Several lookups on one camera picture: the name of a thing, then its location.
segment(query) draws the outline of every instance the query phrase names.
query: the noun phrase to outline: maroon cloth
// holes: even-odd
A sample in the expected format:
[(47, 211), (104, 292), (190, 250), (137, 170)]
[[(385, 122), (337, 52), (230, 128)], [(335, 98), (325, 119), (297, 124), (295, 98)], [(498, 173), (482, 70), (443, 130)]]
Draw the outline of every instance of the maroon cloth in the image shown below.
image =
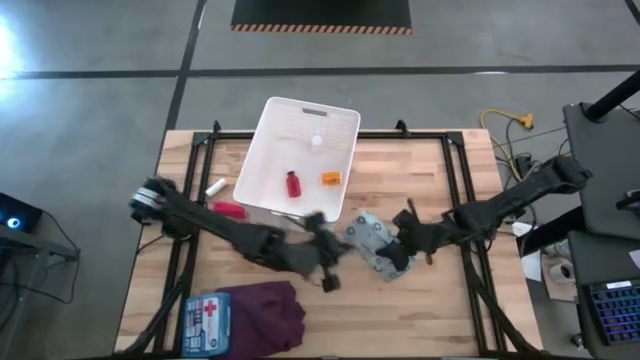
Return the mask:
[(229, 360), (253, 359), (302, 344), (305, 311), (288, 281), (221, 288), (231, 295)]

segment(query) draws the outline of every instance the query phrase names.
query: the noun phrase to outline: red bottle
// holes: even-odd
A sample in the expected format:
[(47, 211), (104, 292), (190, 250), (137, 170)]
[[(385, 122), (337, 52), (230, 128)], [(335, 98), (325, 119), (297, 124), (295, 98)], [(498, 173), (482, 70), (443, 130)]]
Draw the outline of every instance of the red bottle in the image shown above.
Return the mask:
[(209, 205), (209, 210), (236, 220), (247, 218), (247, 211), (242, 206), (224, 201), (215, 201)]
[(300, 179), (296, 176), (295, 171), (289, 171), (287, 173), (287, 191), (289, 197), (299, 197), (302, 195), (302, 189), (300, 188)]

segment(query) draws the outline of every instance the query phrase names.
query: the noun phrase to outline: white bottle cap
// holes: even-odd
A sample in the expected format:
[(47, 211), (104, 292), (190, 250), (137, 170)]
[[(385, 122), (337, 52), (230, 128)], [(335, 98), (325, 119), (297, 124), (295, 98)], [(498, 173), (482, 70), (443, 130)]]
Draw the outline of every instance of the white bottle cap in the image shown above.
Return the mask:
[(322, 145), (323, 139), (322, 136), (320, 135), (313, 135), (313, 137), (311, 137), (311, 145), (312, 146), (320, 146)]
[(220, 190), (222, 190), (223, 187), (227, 186), (227, 180), (225, 179), (220, 179), (218, 181), (216, 181), (215, 184), (211, 185), (210, 188), (208, 188), (205, 193), (207, 194), (208, 197), (212, 197), (213, 195), (217, 194), (218, 192), (220, 192)]

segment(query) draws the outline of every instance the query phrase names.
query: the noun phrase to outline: keyboard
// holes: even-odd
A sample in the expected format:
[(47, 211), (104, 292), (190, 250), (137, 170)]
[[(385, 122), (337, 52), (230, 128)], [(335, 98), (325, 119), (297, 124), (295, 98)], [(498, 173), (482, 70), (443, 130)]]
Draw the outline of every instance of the keyboard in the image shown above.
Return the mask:
[(606, 345), (640, 342), (640, 279), (585, 285), (584, 289)]

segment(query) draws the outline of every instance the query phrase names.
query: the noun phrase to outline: white paper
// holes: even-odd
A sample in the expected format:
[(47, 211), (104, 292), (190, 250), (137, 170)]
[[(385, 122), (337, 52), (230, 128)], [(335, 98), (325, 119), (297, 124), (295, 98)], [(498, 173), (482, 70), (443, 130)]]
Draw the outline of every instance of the white paper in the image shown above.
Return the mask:
[(631, 260), (633, 260), (633, 263), (636, 264), (638, 269), (640, 269), (640, 250), (634, 250), (630, 252), (629, 256), (631, 256)]
[[(529, 232), (531, 229), (531, 224), (525, 224), (522, 222), (514, 222), (511, 225), (513, 229), (513, 235), (522, 236)], [(542, 282), (542, 268), (540, 266), (540, 250), (531, 253), (527, 256), (524, 256), (520, 259), (520, 263), (522, 264), (522, 270), (524, 271), (524, 276), (527, 279), (531, 279), (537, 282)]]

